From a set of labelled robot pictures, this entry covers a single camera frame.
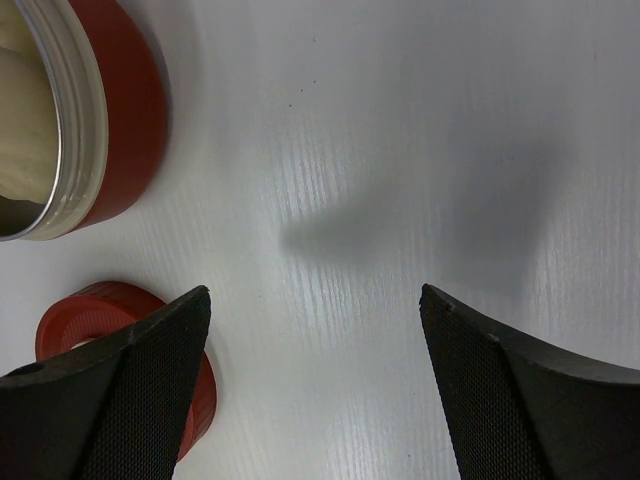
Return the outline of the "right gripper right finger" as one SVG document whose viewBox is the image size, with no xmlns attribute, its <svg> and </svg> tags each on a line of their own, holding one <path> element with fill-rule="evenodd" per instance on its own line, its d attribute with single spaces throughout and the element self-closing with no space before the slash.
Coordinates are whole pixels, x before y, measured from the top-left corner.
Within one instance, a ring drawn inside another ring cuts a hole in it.
<svg viewBox="0 0 640 480">
<path fill-rule="evenodd" d="M 636 479 L 639 373 L 426 284 L 420 317 L 463 479 Z"/>
</svg>

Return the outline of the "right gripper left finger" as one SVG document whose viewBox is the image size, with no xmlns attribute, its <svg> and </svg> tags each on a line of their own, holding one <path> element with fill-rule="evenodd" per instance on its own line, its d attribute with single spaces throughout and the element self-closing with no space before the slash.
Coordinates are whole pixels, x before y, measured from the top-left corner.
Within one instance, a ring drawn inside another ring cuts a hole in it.
<svg viewBox="0 0 640 480">
<path fill-rule="evenodd" d="M 5 479 L 169 479 L 211 424 L 211 299 L 90 285 L 41 318 L 1 378 Z"/>
</svg>

